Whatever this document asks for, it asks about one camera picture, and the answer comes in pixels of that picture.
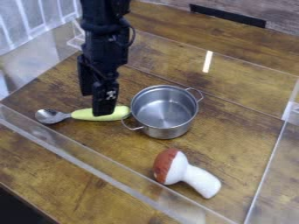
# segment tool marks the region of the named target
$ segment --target stainless steel pot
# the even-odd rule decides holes
[[[200,99],[196,99],[189,91],[196,91]],[[149,137],[178,137],[192,125],[201,99],[201,92],[193,88],[182,89],[166,85],[148,87],[130,101],[129,115],[137,120],[140,127],[128,127],[124,119],[121,123],[129,130],[141,130]]]

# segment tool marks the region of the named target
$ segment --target red mushroom cap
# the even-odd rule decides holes
[[[158,183],[164,183],[166,173],[170,169],[170,165],[177,154],[176,149],[168,149],[158,153],[153,161],[153,175]]]

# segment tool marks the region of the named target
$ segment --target spoon handle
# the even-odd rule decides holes
[[[117,121],[121,120],[124,116],[129,114],[129,107],[126,106],[116,106],[114,112],[112,115],[101,115],[93,116],[92,115],[92,108],[84,108],[73,111],[70,113],[70,117],[73,119],[85,120],[85,121],[94,121],[94,122],[104,122],[104,121]]]

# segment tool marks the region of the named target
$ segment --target wooden table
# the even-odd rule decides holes
[[[153,15],[153,21],[148,20],[149,15]],[[173,17],[180,18],[178,21],[176,19],[178,25],[174,27]],[[285,54],[284,51],[294,51],[288,47],[286,41],[297,40],[276,34],[282,37],[280,42],[286,40],[282,45],[276,42],[276,36],[270,31],[145,3],[133,3],[129,18],[140,30],[165,39],[157,38],[153,42],[142,41],[149,36],[138,33],[129,66],[118,69],[121,73],[118,103],[128,105],[137,91],[157,84],[192,86],[202,90],[205,99],[190,131],[173,140],[156,140],[138,132],[129,131],[120,122],[68,120],[52,125],[50,128],[150,179],[156,154],[169,147],[180,149],[192,164],[206,169],[220,178],[222,187],[218,195],[209,200],[202,199],[185,184],[169,187],[234,222],[241,222],[281,129],[282,122],[278,118],[296,77],[261,68],[256,73],[254,68],[246,63],[225,61],[226,58],[218,56],[220,67],[229,64],[238,71],[248,71],[253,75],[245,85],[244,76],[230,72],[228,66],[224,70],[225,76],[217,75],[218,70],[210,72],[216,77],[212,80],[197,70],[192,71],[182,67],[182,63],[188,62],[185,58],[201,57],[201,51],[194,51],[194,48],[176,41],[229,56],[241,56],[240,58],[257,61],[266,66],[274,63],[273,68],[282,68],[292,72],[296,70],[296,65],[290,65],[289,60],[297,60],[296,52]],[[262,39],[270,37],[272,45],[260,39],[261,36]],[[234,92],[226,91],[233,86],[238,87]],[[249,87],[258,91],[258,94],[252,94],[248,91]],[[30,118],[37,109],[53,108],[68,112],[89,107],[89,98],[80,96],[76,55],[65,59],[5,98],[2,104]],[[54,156],[8,128],[0,126],[0,130],[0,182],[58,223],[174,222],[144,202]]]

